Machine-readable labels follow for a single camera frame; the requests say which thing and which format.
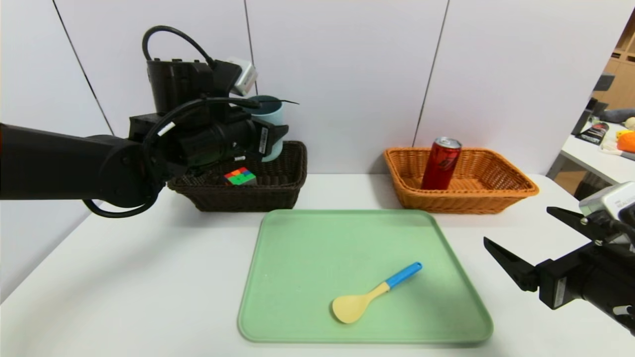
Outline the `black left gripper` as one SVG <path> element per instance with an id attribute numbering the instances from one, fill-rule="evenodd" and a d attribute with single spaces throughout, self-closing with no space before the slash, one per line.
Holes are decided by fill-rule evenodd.
<path id="1" fill-rule="evenodd" d="M 276 144 L 289 131 L 288 125 L 272 125 L 259 119 L 241 119 L 221 122 L 219 161 L 238 156 L 264 158 L 271 154 L 272 142 Z"/>

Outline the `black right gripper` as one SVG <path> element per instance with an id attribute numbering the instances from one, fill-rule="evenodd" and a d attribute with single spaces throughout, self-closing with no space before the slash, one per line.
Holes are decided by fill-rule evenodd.
<path id="1" fill-rule="evenodd" d="M 605 229 L 581 213 L 548 206 L 547 213 L 592 242 L 607 242 Z M 574 299 L 591 303 L 629 331 L 635 329 L 634 253 L 625 244 L 588 243 L 556 260 L 533 266 L 487 237 L 485 249 L 525 292 L 539 289 L 555 310 Z"/>

